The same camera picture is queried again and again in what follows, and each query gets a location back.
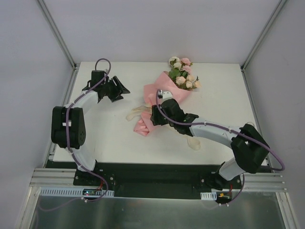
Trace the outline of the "artificial rose bouquet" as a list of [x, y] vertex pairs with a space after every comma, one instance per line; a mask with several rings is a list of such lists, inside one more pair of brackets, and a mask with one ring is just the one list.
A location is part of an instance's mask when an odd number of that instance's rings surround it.
[[193, 74], [193, 63], [188, 58], [173, 56], [168, 62], [170, 71], [167, 74], [178, 88], [192, 91], [201, 87], [199, 77]]

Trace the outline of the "cream ribbon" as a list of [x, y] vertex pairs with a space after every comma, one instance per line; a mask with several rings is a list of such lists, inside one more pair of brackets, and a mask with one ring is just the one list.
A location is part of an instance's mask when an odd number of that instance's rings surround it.
[[[136, 116], [139, 116], [140, 119], [136, 123], [133, 131], [144, 137], [147, 137], [157, 128], [157, 126], [154, 126], [152, 124], [152, 121], [150, 120], [151, 115], [152, 115], [152, 106], [150, 104], [145, 104], [133, 108], [127, 114], [126, 120], [131, 121]], [[183, 137], [186, 139], [188, 147], [191, 148], [192, 150], [197, 151], [201, 148], [201, 142], [197, 138], [190, 137], [187, 135], [183, 135]]]

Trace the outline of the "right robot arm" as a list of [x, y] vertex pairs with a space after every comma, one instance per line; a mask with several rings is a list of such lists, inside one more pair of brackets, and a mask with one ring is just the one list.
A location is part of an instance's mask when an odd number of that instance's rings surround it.
[[196, 114], [185, 113], [174, 99], [153, 105], [151, 121], [154, 126], [169, 125], [182, 135], [209, 139], [233, 151], [232, 159], [223, 162], [215, 173], [204, 179], [213, 189], [226, 188], [244, 172], [255, 174], [269, 153], [269, 146], [252, 125], [221, 126]]

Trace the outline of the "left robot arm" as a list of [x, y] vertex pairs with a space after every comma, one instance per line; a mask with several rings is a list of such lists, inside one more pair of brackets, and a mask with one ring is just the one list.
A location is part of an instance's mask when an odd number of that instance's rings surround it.
[[104, 97], [116, 102], [129, 93], [117, 76], [110, 78], [105, 71], [93, 70], [91, 79], [74, 101], [52, 110], [51, 141], [72, 156], [77, 169], [86, 172], [84, 180], [91, 186], [107, 182], [94, 170], [96, 159], [86, 144], [85, 115]]

